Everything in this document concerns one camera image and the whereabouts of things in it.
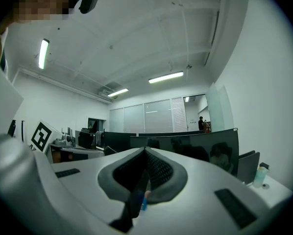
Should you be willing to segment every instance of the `computer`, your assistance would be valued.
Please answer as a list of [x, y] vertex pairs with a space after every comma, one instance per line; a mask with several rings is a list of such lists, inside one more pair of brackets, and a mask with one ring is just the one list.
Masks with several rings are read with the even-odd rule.
[[238, 172], [237, 128], [186, 136], [130, 137], [130, 148], [147, 146], [213, 163], [234, 176]]

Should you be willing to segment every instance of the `frosted glass partition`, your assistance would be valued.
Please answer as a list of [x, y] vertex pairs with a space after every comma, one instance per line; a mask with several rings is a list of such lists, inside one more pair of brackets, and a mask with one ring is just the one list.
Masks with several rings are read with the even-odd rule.
[[225, 129], [223, 111], [220, 103], [220, 95], [214, 83], [205, 96], [207, 105], [209, 106], [212, 132], [223, 131]]
[[188, 131], [184, 99], [182, 97], [173, 98], [171, 107], [174, 116], [175, 132]]
[[123, 131], [126, 133], [143, 133], [145, 131], [143, 104], [124, 109]]
[[109, 131], [123, 132], [123, 108], [109, 111]]
[[234, 128], [233, 113], [231, 111], [229, 97], [228, 97], [225, 86], [221, 87], [221, 89], [219, 90], [219, 95], [220, 95], [221, 109], [222, 109], [223, 118], [224, 118], [224, 129], [225, 130], [233, 129]]
[[145, 126], [146, 133], [173, 132], [170, 100], [145, 104]]

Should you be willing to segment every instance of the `computer monitor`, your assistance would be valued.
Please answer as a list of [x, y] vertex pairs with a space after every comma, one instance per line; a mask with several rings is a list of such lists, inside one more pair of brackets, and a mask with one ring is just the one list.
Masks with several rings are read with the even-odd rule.
[[130, 137], [136, 133], [104, 132], [104, 147], [109, 146], [117, 152], [130, 149]]
[[96, 150], [96, 138], [92, 133], [75, 131], [75, 146], [85, 149]]
[[238, 172], [238, 130], [170, 137], [131, 137], [130, 147], [153, 147], [211, 162], [232, 175]]
[[169, 136], [186, 136], [194, 134], [204, 134], [202, 131], [186, 131], [186, 132], [168, 132], [168, 133], [139, 133], [139, 137], [169, 137]]

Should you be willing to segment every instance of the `person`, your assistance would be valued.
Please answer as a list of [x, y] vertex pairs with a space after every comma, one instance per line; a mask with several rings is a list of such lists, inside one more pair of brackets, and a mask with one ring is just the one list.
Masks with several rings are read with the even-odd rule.
[[226, 171], [230, 168], [228, 156], [221, 152], [221, 149], [218, 145], [216, 145], [214, 155], [211, 157], [211, 163]]
[[4, 44], [8, 27], [13, 23], [27, 23], [32, 20], [49, 20], [51, 15], [69, 14], [78, 0], [10, 0], [10, 10], [0, 23], [0, 69], [5, 76], [8, 64]]
[[210, 132], [210, 129], [209, 129], [209, 124], [207, 123], [207, 121], [205, 120], [204, 123], [203, 123], [203, 130], [204, 130], [204, 133], [209, 133]]
[[203, 117], [200, 117], [200, 120], [199, 120], [199, 130], [202, 131], [204, 128], [203, 128]]

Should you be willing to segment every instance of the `white desk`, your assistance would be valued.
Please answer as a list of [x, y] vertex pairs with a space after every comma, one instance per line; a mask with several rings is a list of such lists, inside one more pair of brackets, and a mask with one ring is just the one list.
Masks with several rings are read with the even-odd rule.
[[51, 146], [58, 147], [58, 148], [61, 148], [62, 151], [72, 152], [75, 154], [86, 154], [88, 155], [88, 159], [104, 157], [104, 152], [102, 151], [103, 150], [102, 148], [98, 150], [90, 150], [90, 149], [85, 149], [79, 145], [76, 145], [76, 147], [73, 147], [73, 146], [62, 146], [62, 145], [56, 145], [56, 144], [50, 143], [46, 150], [46, 156], [50, 164], [53, 163]]
[[262, 187], [256, 188], [253, 185], [249, 186], [254, 192], [256, 192], [268, 205], [269, 208], [277, 205], [279, 202], [292, 196], [293, 192], [287, 187], [283, 186], [281, 183], [275, 179], [266, 175], [263, 184], [268, 184], [268, 189], [263, 189]]

